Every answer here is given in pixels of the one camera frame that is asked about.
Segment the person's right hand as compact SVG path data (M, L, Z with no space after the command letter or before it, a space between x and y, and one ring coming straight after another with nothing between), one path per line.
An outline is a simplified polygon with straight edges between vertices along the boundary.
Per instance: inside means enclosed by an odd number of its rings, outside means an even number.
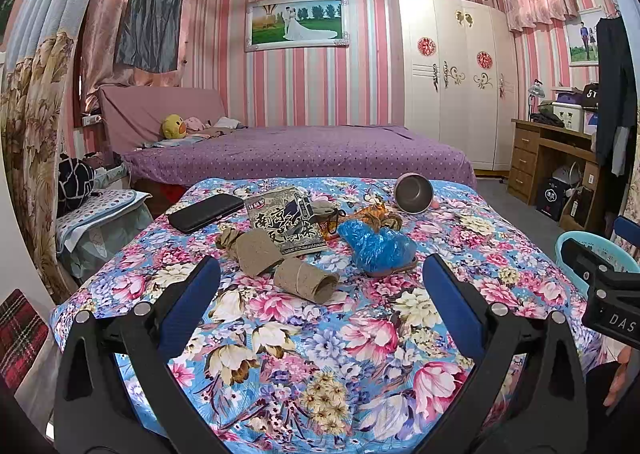
M634 351L633 348L625 346L620 350L620 354L617 356L618 367L612 380L612 384L610 385L610 390L608 390L608 395L603 401L603 405L606 408L610 408L617 401L620 391L622 391L623 386L626 384L627 367L632 351Z

